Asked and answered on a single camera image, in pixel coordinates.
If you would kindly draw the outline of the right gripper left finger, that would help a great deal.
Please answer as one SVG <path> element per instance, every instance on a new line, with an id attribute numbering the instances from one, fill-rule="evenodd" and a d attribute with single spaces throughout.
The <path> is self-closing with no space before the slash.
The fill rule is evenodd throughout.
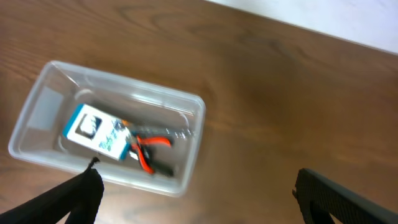
<path id="1" fill-rule="evenodd" d="M 94 223 L 103 198 L 104 184 L 92 158 L 81 174 L 1 214 L 1 223 Z"/>

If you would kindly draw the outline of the clear plastic storage container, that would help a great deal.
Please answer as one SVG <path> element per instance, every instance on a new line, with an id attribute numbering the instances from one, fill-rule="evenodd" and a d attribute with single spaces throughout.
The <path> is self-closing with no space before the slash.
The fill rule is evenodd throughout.
<path id="1" fill-rule="evenodd" d="M 77 105 L 84 103 L 122 119 L 123 124 L 187 128 L 190 138 L 170 138 L 172 147 L 154 146 L 156 158 L 174 176 L 150 175 L 129 150 L 116 161 L 67 140 L 62 131 Z M 70 63 L 51 61 L 42 69 L 9 141 L 20 160 L 67 172 L 82 172 L 93 157 L 105 181 L 178 197 L 191 179 L 200 148 L 206 106 L 197 95 Z"/>

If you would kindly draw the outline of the silver ring wrench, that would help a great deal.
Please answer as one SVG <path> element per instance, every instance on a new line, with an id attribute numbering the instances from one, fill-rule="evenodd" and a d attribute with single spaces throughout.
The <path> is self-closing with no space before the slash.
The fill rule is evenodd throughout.
<path id="1" fill-rule="evenodd" d="M 162 126 L 151 126 L 151 125 L 129 125 L 127 127 L 130 132 L 134 135 L 140 135 L 144 137 L 167 137 L 167 138 L 179 138 L 186 139 L 193 135 L 193 132 L 187 128 L 168 128 Z"/>

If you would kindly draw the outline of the blue white cardboard box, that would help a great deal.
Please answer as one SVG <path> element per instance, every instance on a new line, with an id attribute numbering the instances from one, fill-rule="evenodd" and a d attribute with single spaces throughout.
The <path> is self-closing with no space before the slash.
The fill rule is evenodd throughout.
<path id="1" fill-rule="evenodd" d="M 130 148 L 130 130 L 122 119 L 80 103 L 67 121 L 63 136 L 116 161 L 125 159 Z"/>

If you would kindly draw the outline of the red handled pliers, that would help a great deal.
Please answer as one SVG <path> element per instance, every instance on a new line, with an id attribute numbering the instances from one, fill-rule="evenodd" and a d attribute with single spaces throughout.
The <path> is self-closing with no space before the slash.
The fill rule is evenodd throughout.
<path id="1" fill-rule="evenodd" d="M 154 175 L 156 172 L 150 166 L 149 148 L 154 148 L 154 146 L 172 147 L 173 144 L 173 141 L 167 137 L 144 137 L 140 135 L 134 135 L 132 132 L 130 132 L 130 135 L 126 140 L 129 143 L 130 156 L 135 158 L 142 170 L 150 175 Z"/>

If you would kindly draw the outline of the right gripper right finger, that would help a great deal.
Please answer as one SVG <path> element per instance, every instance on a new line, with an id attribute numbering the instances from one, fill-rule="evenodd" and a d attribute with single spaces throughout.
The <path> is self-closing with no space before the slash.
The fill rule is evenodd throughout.
<path id="1" fill-rule="evenodd" d="M 308 168 L 298 171 L 292 194 L 305 223 L 397 223 L 396 213 Z"/>

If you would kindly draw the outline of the yellow black screwdriver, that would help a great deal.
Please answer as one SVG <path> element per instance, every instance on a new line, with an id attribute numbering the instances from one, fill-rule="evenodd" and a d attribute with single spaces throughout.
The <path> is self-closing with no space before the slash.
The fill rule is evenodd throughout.
<path id="1" fill-rule="evenodd" d="M 174 176 L 174 168 L 156 158 L 156 150 L 153 147 L 149 148 L 150 166 L 156 173 L 160 173 L 166 177 Z"/>

